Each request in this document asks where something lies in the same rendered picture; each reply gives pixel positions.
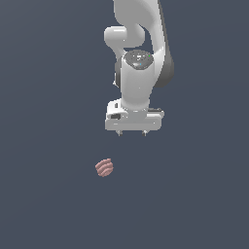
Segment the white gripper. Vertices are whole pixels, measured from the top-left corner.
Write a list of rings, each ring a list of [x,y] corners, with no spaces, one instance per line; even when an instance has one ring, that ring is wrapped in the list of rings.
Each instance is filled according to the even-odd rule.
[[[141,130],[142,136],[146,136],[147,131],[160,129],[163,117],[161,108],[131,111],[124,108],[120,99],[117,99],[107,105],[105,129],[115,130],[119,136],[122,136],[125,130]]]

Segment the pink ridged lump object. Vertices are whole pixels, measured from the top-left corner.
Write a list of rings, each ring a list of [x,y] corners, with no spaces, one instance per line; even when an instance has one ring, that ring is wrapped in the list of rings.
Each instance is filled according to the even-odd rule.
[[[95,169],[97,174],[101,177],[108,176],[114,169],[113,163],[110,159],[100,161],[96,166]]]

